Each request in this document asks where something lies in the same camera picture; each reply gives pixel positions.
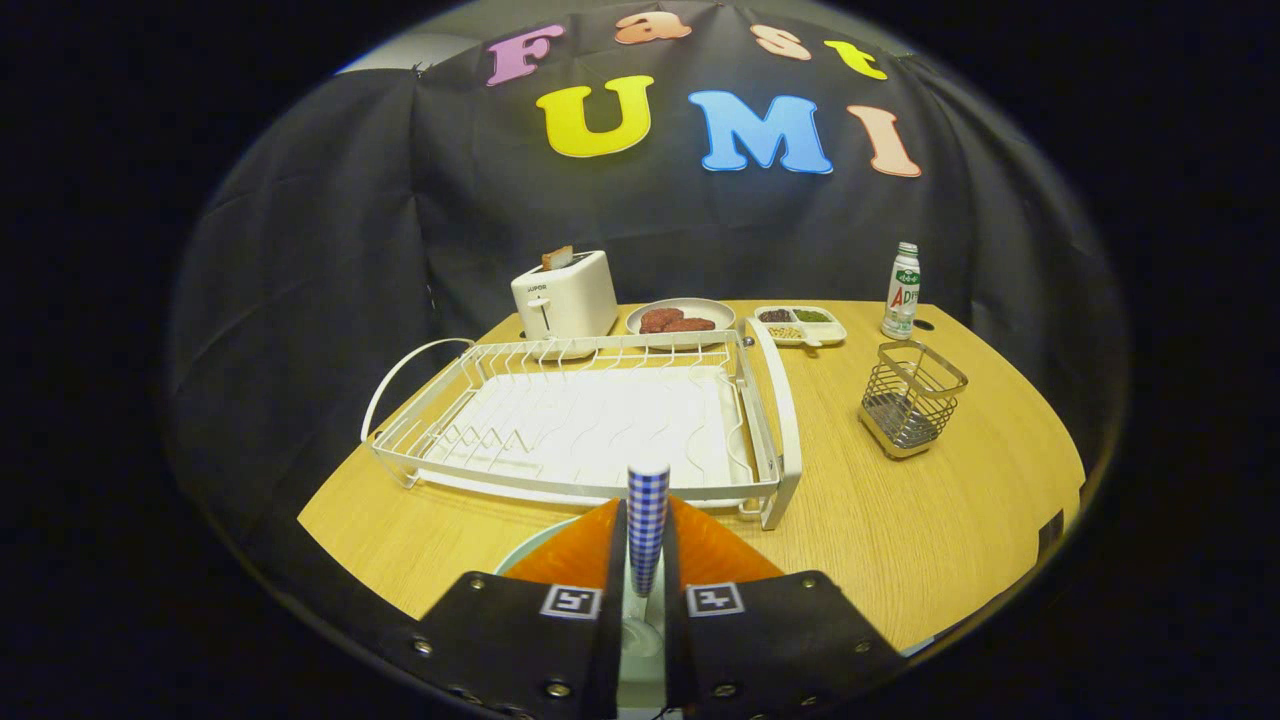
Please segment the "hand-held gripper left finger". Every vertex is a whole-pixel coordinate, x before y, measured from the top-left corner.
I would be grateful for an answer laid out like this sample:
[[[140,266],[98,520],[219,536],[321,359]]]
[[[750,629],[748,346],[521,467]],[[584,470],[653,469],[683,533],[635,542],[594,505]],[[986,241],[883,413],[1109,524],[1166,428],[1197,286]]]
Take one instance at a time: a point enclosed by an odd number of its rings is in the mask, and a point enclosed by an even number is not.
[[[410,669],[474,717],[617,714],[625,505],[553,527],[503,571],[466,571],[411,628]]]

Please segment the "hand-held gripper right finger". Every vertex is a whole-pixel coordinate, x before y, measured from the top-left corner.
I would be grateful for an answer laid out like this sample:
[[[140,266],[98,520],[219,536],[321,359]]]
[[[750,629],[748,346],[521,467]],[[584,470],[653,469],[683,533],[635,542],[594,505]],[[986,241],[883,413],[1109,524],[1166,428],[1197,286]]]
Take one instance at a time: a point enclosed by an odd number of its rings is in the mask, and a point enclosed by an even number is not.
[[[668,503],[667,698],[687,719],[850,719],[906,657],[819,570],[786,573]]]

